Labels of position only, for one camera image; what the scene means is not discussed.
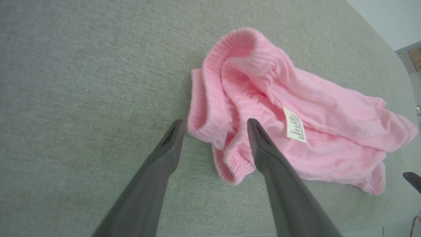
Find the white tag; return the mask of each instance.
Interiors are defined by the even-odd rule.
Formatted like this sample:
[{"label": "white tag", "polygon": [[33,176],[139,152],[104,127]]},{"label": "white tag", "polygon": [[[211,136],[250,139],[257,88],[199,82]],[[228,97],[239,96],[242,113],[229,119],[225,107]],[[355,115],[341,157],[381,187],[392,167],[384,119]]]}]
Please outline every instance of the white tag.
[{"label": "white tag", "polygon": [[285,107],[283,109],[287,120],[287,137],[305,143],[306,134],[300,116]]}]

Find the fabric fold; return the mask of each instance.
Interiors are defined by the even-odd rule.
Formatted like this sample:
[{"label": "fabric fold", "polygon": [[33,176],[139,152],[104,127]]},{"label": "fabric fold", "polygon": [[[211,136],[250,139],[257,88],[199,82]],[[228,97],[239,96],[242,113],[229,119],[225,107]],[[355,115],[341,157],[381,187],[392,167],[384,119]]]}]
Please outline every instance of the fabric fold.
[{"label": "fabric fold", "polygon": [[[224,36],[192,71],[189,133],[213,147],[218,174],[238,184],[255,170],[247,120],[257,119],[297,173],[379,195],[386,152],[414,139],[417,127],[386,102],[295,68],[252,28]],[[299,115],[307,142],[286,137],[283,107]]]}]

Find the wire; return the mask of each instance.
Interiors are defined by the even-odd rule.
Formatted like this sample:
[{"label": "wire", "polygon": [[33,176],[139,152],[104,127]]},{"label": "wire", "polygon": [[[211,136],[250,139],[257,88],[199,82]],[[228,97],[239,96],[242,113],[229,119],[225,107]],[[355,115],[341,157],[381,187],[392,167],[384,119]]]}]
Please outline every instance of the wire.
[{"label": "wire", "polygon": [[414,236],[414,227],[415,227],[415,222],[417,221],[417,219],[420,221],[420,223],[421,223],[421,217],[419,217],[419,216],[416,216],[416,217],[414,217],[414,221],[412,222],[412,227],[411,227],[411,234],[410,234],[410,237],[413,237]]}]

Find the cardboard box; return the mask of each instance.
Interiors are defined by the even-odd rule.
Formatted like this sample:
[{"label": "cardboard box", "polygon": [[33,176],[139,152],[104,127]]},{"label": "cardboard box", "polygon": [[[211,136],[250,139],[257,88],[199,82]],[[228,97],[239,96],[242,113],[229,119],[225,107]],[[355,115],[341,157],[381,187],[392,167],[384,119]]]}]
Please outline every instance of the cardboard box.
[{"label": "cardboard box", "polygon": [[421,72],[421,48],[409,51],[409,55],[411,55],[412,62],[414,63],[417,72]]}]

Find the gray fabric surface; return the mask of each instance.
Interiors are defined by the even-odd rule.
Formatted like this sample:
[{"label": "gray fabric surface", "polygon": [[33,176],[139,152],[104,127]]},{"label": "gray fabric surface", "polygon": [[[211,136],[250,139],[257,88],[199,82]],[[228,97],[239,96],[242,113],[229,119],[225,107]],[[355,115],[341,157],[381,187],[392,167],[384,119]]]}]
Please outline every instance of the gray fabric surface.
[{"label": "gray fabric surface", "polygon": [[[176,118],[211,46],[242,26],[295,65],[416,122],[398,57],[345,0],[0,1],[0,236],[88,236]],[[386,192],[306,182],[342,230],[408,219],[419,139],[386,159]],[[259,173],[231,187],[186,136],[158,236],[274,236]]]}]

